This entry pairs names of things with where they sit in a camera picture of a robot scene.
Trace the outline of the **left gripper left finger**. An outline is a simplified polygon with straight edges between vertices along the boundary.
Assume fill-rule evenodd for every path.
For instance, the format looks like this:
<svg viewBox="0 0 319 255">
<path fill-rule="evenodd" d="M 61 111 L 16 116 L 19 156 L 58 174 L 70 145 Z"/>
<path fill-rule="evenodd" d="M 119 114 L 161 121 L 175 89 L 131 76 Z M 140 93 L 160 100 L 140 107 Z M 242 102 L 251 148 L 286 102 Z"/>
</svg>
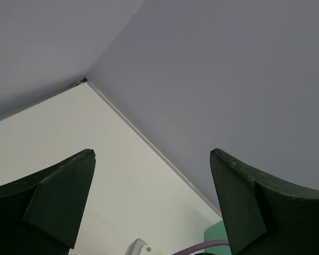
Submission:
<svg viewBox="0 0 319 255">
<path fill-rule="evenodd" d="M 0 254 L 68 254 L 74 249 L 96 155 L 85 149 L 0 186 Z"/>
</svg>

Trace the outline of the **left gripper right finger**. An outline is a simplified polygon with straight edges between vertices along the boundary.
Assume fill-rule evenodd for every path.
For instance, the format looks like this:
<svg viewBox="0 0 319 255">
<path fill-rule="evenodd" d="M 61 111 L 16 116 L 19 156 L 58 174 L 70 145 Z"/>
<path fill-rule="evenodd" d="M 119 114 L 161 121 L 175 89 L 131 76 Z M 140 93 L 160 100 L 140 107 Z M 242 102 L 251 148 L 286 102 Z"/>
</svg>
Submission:
<svg viewBox="0 0 319 255">
<path fill-rule="evenodd" d="M 211 151 L 210 166 L 232 254 L 319 254 L 319 190 L 221 149 Z"/>
</svg>

